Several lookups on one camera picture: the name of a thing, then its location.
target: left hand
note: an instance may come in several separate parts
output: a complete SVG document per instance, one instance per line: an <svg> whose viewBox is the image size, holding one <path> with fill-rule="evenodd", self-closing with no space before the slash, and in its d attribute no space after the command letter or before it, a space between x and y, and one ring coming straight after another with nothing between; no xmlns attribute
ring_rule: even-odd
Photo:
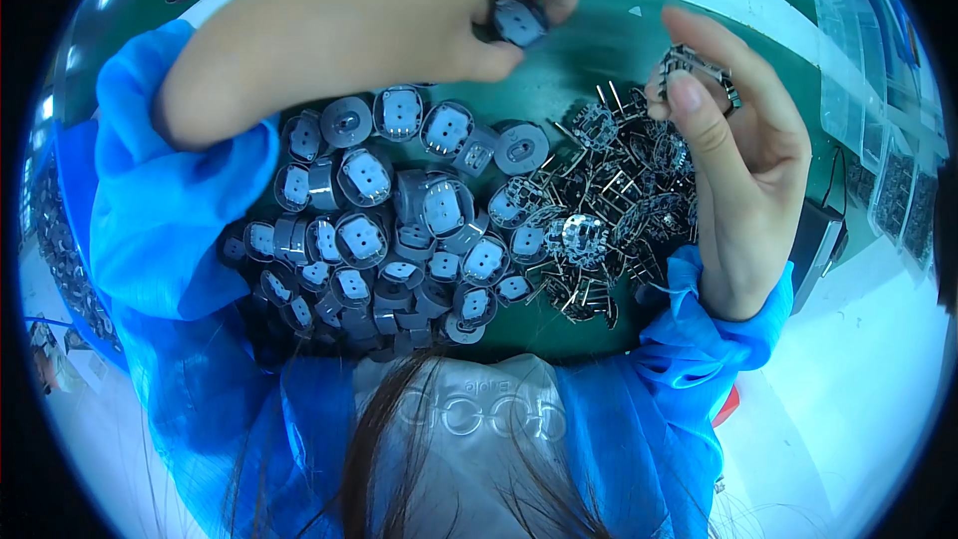
<svg viewBox="0 0 958 539"><path fill-rule="evenodd" d="M667 80L663 103L657 67L646 88L649 115L676 124L696 167L701 300L714 317L746 320L778 283L795 241L808 130L775 69L720 23L676 8L664 9L662 21L673 42L731 70L742 99L726 119L719 84L681 71Z"/></svg>

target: hand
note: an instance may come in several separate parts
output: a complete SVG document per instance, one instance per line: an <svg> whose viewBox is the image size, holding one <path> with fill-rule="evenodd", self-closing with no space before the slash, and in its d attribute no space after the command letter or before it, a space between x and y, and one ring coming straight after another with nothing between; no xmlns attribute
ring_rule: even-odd
<svg viewBox="0 0 958 539"><path fill-rule="evenodd" d="M775 70L711 18L666 8L673 42L725 67L742 100L730 103L714 81L685 71L658 99L658 68L646 89L649 114L670 118L686 138L699 191L703 304L715 317L746 320L782 276L805 199L811 146L808 131Z"/></svg>
<svg viewBox="0 0 958 539"><path fill-rule="evenodd" d="M579 0L543 0L553 23ZM484 43L489 0L234 0L184 48L154 107L178 149L202 150L318 98L399 83L499 81L521 49Z"/></svg>

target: green workbench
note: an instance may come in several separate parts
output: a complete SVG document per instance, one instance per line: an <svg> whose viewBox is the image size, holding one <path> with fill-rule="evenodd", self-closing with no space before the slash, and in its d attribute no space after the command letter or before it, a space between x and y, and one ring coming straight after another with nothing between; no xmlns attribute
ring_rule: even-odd
<svg viewBox="0 0 958 539"><path fill-rule="evenodd" d="M178 17L197 0L186 4L166 5L163 0L134 0L127 7L126 17L115 19L105 40L98 46L95 58L102 63L130 37L156 28ZM811 0L789 0L808 17L814 17ZM494 85L461 83L442 85L426 91L432 101L457 98L469 104L477 120L487 124L503 119L527 119L544 126L557 143L560 135L547 124L562 120L577 100L594 100L597 84L614 82L626 90L636 82L645 83L653 64L661 59L670 45L659 13L676 0L581 0L581 6L569 22L556 28L546 42L531 49L528 58L506 81ZM629 11L641 7L642 16ZM777 42L736 22L718 18L758 51L781 76L808 125L812 142L812 165L808 176L808 196L821 199L829 186L832 158L839 143L821 128L821 76L807 61ZM290 110L284 116L298 113ZM408 157L421 162L422 151ZM848 153L849 162L853 155ZM836 176L830 204L841 210L843 182ZM488 197L497 179L486 176L475 188L477 195ZM850 258L874 241L864 213L849 213L850 244L844 259ZM531 306L501 309L485 331L485 338L476 346L464 348L464 355L473 359L492 360L520 351L532 351L550 360L588 358L593 355L622 352L634 347L635 329L644 322L630 308L633 303L620 284L619 325L612 332L603 319L571 324L544 301Z"/></svg>

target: plastic storage box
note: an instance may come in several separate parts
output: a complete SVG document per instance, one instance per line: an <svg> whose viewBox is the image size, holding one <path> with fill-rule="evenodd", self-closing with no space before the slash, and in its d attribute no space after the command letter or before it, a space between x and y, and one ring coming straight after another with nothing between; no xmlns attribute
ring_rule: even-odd
<svg viewBox="0 0 958 539"><path fill-rule="evenodd" d="M888 128L885 53L868 0L815 0L821 38L822 128L880 174Z"/></svg>

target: blue sleeve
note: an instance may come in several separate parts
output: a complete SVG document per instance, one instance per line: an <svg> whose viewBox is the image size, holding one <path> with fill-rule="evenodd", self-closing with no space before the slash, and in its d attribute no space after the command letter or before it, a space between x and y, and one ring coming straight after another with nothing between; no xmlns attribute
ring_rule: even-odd
<svg viewBox="0 0 958 539"><path fill-rule="evenodd" d="M103 66L91 277L112 298L153 444L200 527L249 536L256 520L259 536L295 536L339 485L352 367L300 358L271 375L243 349L233 302L249 290L216 239L268 184L279 141L265 121L177 153L153 131L153 95L192 33L173 21ZM323 517L309 536L327 533L341 534Z"/></svg>
<svg viewBox="0 0 958 539"><path fill-rule="evenodd" d="M756 317L699 304L699 249L669 259L670 308L629 354L557 368L574 483L614 536L707 536L722 471L712 418L740 370L764 365L791 313L791 263Z"/></svg>

